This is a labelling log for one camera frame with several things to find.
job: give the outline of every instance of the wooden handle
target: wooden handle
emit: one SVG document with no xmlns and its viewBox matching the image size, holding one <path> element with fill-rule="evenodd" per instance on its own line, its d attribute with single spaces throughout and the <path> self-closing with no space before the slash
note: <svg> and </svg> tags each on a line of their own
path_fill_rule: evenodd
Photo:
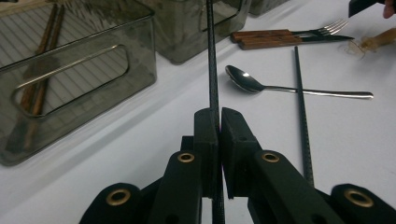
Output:
<svg viewBox="0 0 396 224">
<path fill-rule="evenodd" d="M 270 37 L 253 37 L 244 38 L 239 41 L 241 49 L 269 49 L 285 46 L 296 46 L 303 40 L 296 35 L 270 36 Z"/>
<path fill-rule="evenodd" d="M 241 31 L 231 33 L 230 37 L 233 42 L 238 42 L 245 38 L 279 35 L 292 35 L 292 33 L 289 30 Z"/>
</svg>

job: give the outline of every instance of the knife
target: knife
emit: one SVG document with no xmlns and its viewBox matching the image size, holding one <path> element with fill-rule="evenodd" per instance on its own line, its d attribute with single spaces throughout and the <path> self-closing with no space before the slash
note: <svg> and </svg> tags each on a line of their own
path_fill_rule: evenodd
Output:
<svg viewBox="0 0 396 224">
<path fill-rule="evenodd" d="M 244 38 L 238 42 L 241 49 L 269 49 L 300 44 L 330 43 L 336 41 L 351 40 L 353 37 L 344 35 L 324 35 L 299 37 L 297 35 L 280 35 L 268 37 Z"/>
<path fill-rule="evenodd" d="M 349 17 L 358 14 L 367 7 L 374 5 L 375 3 L 384 4 L 385 0 L 351 0 L 349 2 Z M 396 12 L 396 2 L 393 3 L 393 9 Z"/>
</svg>

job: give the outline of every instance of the spoon handle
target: spoon handle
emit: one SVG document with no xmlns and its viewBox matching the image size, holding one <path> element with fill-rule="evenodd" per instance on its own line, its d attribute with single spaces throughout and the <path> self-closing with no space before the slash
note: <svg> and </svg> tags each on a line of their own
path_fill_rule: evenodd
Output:
<svg viewBox="0 0 396 224">
<path fill-rule="evenodd" d="M 276 87 L 276 86 L 265 86 L 265 90 L 268 91 L 290 91 L 297 92 L 297 89 L 289 87 Z M 374 96 L 368 91 L 317 91 L 317 90 L 303 90 L 305 94 L 311 95 L 322 95 L 322 96 L 335 96 L 355 99 L 373 99 Z"/>
</svg>

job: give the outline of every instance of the spoon bowl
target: spoon bowl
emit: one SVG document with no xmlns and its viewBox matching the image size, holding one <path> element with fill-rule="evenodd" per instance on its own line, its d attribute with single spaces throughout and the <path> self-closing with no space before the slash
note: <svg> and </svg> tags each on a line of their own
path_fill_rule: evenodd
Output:
<svg viewBox="0 0 396 224">
<path fill-rule="evenodd" d="M 231 80 L 241 89 L 249 91 L 251 93 L 259 93 L 264 90 L 268 91 L 289 91 L 297 92 L 295 88 L 289 87 L 278 87 L 278 86 L 264 86 L 257 81 L 250 74 L 240 70 L 232 65 L 227 65 L 225 71 Z M 372 93 L 367 91 L 318 91 L 318 90 L 303 90 L 305 94 L 312 95 L 323 95 L 323 96 L 335 96 L 335 97 L 346 97 L 355 99 L 373 99 Z"/>
</svg>

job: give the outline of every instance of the white table surface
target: white table surface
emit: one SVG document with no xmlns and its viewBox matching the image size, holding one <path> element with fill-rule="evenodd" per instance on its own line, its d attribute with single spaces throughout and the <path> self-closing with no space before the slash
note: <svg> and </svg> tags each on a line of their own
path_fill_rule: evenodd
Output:
<svg viewBox="0 0 396 224">
<path fill-rule="evenodd" d="M 315 29 L 347 19 L 347 0 L 290 0 L 244 30 Z M 396 25 L 376 4 L 349 19 L 339 35 L 375 36 Z M 370 91 L 373 100 L 305 96 L 316 188 L 330 193 L 351 183 L 396 207 L 396 45 L 360 58 L 347 42 L 301 45 L 306 89 Z M 293 47 L 242 51 L 229 39 L 217 44 L 219 105 L 241 112 L 262 147 L 285 155 L 299 171 L 302 156 L 297 94 L 240 91 L 227 64 L 267 85 L 296 87 Z M 143 188 L 163 175 L 182 135 L 193 135 L 193 115 L 209 107 L 207 53 L 182 65 L 157 55 L 158 81 L 14 167 L 0 167 L 0 223 L 78 223 L 105 187 Z M 226 200 L 227 223 L 251 223 L 247 199 Z M 203 223 L 210 223 L 204 200 Z"/>
</svg>

